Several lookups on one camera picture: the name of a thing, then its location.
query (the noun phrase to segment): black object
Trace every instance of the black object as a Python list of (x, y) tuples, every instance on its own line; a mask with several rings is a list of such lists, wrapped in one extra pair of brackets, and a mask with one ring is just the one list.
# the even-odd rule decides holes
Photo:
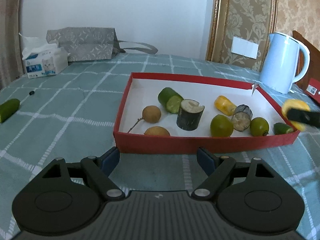
[[(237, 163), (203, 148), (197, 160), (208, 178), (192, 192), (130, 191), (108, 178), (120, 153), (80, 163), (53, 160), (21, 190), (12, 213), (14, 240), (291, 239), (304, 212), (299, 194), (260, 158)], [(83, 178), (86, 186), (70, 177)], [(246, 177), (234, 184), (237, 177)]]
[(180, 103), (177, 116), (177, 126), (186, 131), (193, 131), (198, 128), (204, 106), (199, 106), (199, 102), (184, 99)]
[(252, 111), (249, 106), (239, 105), (235, 109), (231, 122), (235, 130), (242, 132), (250, 126), (251, 119)]
[(291, 108), (287, 112), (287, 118), (291, 121), (301, 122), (320, 128), (320, 112), (309, 112)]

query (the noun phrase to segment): eggplant piece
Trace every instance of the eggplant piece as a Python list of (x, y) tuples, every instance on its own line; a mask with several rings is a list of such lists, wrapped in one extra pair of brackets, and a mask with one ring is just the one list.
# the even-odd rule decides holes
[(204, 106), (200, 106), (199, 102), (185, 99), (180, 103), (177, 117), (177, 125), (185, 131), (193, 131), (198, 128)]
[(242, 132), (250, 126), (251, 119), (252, 111), (249, 106), (239, 105), (235, 109), (231, 122), (233, 123), (233, 128), (235, 130)]

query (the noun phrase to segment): tissue box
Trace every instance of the tissue box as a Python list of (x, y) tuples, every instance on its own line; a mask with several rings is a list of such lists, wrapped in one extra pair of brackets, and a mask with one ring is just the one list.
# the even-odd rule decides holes
[(68, 53), (55, 48), (32, 54), (24, 61), (28, 78), (53, 76), (68, 66)]

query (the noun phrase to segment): cucumber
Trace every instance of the cucumber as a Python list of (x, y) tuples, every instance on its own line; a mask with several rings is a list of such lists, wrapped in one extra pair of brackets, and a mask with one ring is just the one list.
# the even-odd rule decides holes
[(7, 120), (11, 115), (13, 115), (20, 106), (20, 100), (16, 98), (9, 99), (8, 101), (4, 102), (0, 105), (0, 122), (4, 122)]
[(287, 125), (286, 123), (277, 122), (273, 125), (273, 133), (275, 135), (292, 133), (292, 132), (293, 132), (293, 128), (290, 125)]
[(171, 114), (179, 112), (180, 103), (183, 97), (172, 88), (164, 88), (158, 95), (159, 103)]

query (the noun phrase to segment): curtain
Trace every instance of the curtain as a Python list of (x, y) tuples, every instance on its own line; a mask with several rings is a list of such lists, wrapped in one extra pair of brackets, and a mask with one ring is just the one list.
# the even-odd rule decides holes
[(0, 89), (24, 74), (18, 14), (19, 0), (0, 0)]

